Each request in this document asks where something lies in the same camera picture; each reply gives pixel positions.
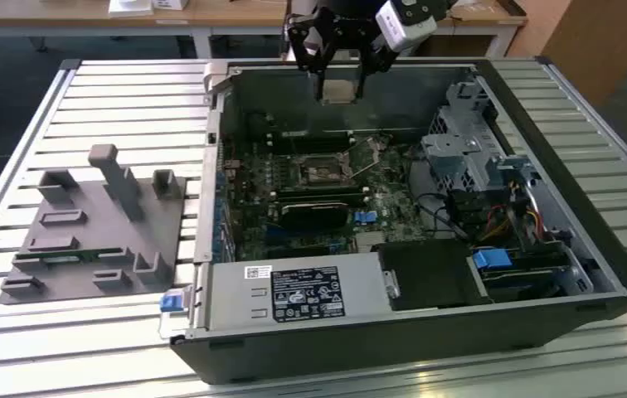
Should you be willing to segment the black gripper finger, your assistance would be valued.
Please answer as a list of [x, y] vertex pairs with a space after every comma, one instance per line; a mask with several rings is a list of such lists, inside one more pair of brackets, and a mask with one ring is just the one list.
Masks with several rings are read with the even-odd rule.
[[329, 7], [317, 7], [312, 14], [288, 16], [285, 30], [290, 49], [301, 71], [313, 77], [313, 94], [322, 100], [326, 68], [336, 49], [329, 44], [334, 14]]
[[365, 41], [359, 47], [359, 69], [356, 99], [360, 100], [365, 94], [365, 81], [371, 75], [387, 72], [399, 53], [391, 49], [385, 37], [380, 35], [372, 41]]

